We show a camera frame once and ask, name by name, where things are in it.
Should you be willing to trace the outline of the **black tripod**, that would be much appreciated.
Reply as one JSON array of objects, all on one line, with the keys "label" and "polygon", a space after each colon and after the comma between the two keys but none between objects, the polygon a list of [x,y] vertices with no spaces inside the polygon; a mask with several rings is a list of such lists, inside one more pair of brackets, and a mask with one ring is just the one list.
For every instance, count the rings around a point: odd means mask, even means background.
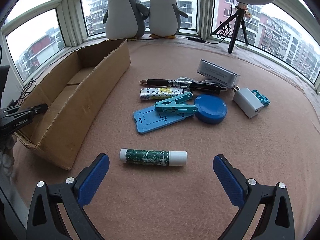
[{"label": "black tripod", "polygon": [[245,44],[249,45],[248,37],[247,37],[247,30],[245,25],[245,17],[250,17],[251,14],[248,12],[247,4],[239,2],[238,5],[235,7],[237,11],[229,16],[227,20],[222,22],[212,33],[211,35],[217,35],[217,36],[225,36],[227,37],[227,34],[223,34],[222,30],[227,28],[229,24],[235,20],[234,28],[232,31],[231,41],[229,43],[228,47],[228,53],[231,54],[233,52],[233,48],[235,46],[235,42],[239,33],[239,29],[242,28],[242,32],[244,35]]}]

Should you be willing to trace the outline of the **green white glue stick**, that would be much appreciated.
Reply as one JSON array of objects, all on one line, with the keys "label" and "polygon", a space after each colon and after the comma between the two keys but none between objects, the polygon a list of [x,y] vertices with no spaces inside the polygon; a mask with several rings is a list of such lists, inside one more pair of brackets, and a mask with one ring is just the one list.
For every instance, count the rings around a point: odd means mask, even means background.
[{"label": "green white glue stick", "polygon": [[120,160],[127,164],[152,166],[185,166],[188,155],[185,151],[152,151],[122,148]]}]

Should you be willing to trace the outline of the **teal small clip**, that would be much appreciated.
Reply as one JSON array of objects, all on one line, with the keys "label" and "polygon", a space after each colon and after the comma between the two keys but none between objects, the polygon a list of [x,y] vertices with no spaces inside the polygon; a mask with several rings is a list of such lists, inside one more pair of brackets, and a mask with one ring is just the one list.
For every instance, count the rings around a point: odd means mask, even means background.
[{"label": "teal small clip", "polygon": [[264,105],[268,106],[270,104],[270,100],[264,96],[263,94],[260,94],[260,92],[256,89],[252,90],[252,93],[256,96],[256,98]]}]

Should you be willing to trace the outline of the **blue round tape measure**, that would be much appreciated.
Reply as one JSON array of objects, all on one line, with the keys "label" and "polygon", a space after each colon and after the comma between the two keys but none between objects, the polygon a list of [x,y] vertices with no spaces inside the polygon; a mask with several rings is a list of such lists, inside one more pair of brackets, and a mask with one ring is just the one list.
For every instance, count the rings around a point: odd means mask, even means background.
[{"label": "blue round tape measure", "polygon": [[219,124],[227,115],[226,103],[218,96],[201,94],[194,100],[198,111],[195,116],[207,124]]}]

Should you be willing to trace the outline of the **grey white square box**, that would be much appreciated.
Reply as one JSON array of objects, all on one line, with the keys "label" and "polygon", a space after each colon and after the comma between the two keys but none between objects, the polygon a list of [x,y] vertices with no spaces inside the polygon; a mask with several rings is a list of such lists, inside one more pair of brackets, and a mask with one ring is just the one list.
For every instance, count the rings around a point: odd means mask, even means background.
[{"label": "grey white square box", "polygon": [[236,87],[240,79],[239,74],[203,59],[200,60],[197,73],[227,88]]}]

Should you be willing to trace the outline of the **brown cardboard box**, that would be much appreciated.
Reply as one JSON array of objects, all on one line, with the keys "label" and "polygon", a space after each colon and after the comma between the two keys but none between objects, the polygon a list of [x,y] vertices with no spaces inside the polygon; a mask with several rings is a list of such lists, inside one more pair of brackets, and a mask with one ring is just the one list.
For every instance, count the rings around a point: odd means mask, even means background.
[{"label": "brown cardboard box", "polygon": [[105,100],[131,64],[126,39],[80,48],[59,62],[21,104],[47,104],[46,113],[17,131],[20,142],[51,164],[70,170]]}]

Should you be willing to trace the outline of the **small grey penguin plush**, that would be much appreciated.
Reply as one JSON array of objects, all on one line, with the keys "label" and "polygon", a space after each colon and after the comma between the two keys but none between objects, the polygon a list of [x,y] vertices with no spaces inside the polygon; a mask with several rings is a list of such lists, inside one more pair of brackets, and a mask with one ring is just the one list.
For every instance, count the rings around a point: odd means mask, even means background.
[{"label": "small grey penguin plush", "polygon": [[180,30],[181,16],[188,14],[177,6],[177,0],[149,0],[150,38],[175,38]]}]

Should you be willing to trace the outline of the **large grey penguin plush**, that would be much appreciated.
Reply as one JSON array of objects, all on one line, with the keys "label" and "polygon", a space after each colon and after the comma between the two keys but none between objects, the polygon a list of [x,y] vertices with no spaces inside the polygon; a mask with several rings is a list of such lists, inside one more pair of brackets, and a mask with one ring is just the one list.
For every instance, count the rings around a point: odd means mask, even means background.
[{"label": "large grey penguin plush", "polygon": [[135,39],[144,36],[149,9],[140,0],[107,0],[104,15],[105,34],[109,40]]}]

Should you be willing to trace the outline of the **teal plastic clip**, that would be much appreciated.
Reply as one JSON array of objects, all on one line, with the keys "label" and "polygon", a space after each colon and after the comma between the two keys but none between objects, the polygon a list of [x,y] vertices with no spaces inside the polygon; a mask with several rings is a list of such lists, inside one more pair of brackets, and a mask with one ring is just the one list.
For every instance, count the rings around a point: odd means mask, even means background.
[{"label": "teal plastic clip", "polygon": [[193,98],[193,93],[187,92],[155,103],[158,113],[196,113],[198,107],[186,102]]}]

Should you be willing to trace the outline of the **patterned lighter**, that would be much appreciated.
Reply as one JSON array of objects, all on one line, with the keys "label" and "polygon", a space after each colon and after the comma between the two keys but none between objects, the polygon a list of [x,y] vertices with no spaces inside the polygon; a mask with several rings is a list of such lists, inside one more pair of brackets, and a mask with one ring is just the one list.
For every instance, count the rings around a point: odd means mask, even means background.
[{"label": "patterned lighter", "polygon": [[173,87],[141,88],[140,100],[163,100],[189,92],[188,89]]}]

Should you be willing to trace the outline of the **black pen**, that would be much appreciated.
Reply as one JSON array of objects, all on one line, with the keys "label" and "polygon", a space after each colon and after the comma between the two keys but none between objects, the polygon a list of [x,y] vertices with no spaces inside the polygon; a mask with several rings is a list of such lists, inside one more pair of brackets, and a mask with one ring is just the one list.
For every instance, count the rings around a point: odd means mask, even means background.
[{"label": "black pen", "polygon": [[139,82],[141,85],[151,87],[175,87],[187,88],[192,92],[201,92],[206,94],[219,95],[221,92],[226,92],[227,87],[215,83],[197,82],[197,81],[182,81],[182,80],[167,80],[167,79],[146,79]]}]

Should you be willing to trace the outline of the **white power adapter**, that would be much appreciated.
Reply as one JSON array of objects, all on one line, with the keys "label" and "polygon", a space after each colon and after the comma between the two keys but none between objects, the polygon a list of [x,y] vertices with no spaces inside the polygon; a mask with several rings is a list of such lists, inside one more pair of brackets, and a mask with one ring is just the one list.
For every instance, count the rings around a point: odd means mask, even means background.
[{"label": "white power adapter", "polygon": [[238,89],[233,96],[233,101],[249,119],[258,115],[264,107],[261,101],[247,87]]}]

